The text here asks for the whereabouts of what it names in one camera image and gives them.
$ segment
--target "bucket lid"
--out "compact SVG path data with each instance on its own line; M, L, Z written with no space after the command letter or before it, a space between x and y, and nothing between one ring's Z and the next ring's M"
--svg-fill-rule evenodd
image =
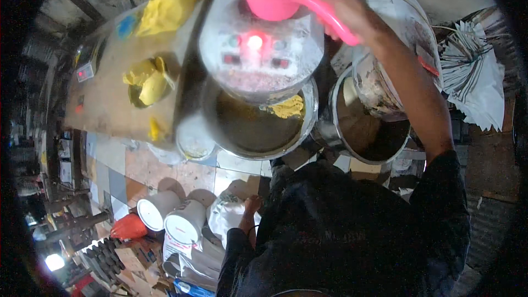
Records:
M201 236L201 232L179 214L169 214L165 218L165 231L171 238L186 245L195 243Z
M137 213L143 224L155 232L163 229L163 218L156 206L146 199L137 202Z

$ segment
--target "red plastic bag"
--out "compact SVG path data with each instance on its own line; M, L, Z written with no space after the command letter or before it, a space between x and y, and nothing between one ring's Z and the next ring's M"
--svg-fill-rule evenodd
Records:
M110 230L110 236L120 238L138 238L147 235L147 227L137 214L127 214L116 221Z

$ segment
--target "machine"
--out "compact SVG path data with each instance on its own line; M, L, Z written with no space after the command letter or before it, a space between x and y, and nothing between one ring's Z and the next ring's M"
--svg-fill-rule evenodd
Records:
M246 0L214 0L199 50L229 95L271 105L296 95L309 80L323 57L324 29L303 6L287 20L267 21Z

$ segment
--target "hand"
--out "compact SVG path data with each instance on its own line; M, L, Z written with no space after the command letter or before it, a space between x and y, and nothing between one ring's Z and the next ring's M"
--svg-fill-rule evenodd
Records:
M246 199L244 202L244 205L246 206L246 210L244 211L245 214L251 214L254 215L255 212L260 209L260 205L262 204L262 198L258 195L252 195Z
M334 7L335 15L353 32L361 43L369 43L375 38L378 29L389 29L383 20L372 11L362 0L324 0ZM325 33L338 40L335 30L319 17L325 26Z

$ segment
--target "red light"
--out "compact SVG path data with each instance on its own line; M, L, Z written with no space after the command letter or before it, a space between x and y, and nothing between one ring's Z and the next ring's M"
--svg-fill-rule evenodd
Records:
M258 50L262 47L262 38L259 36L251 36L247 41L248 47L252 50Z

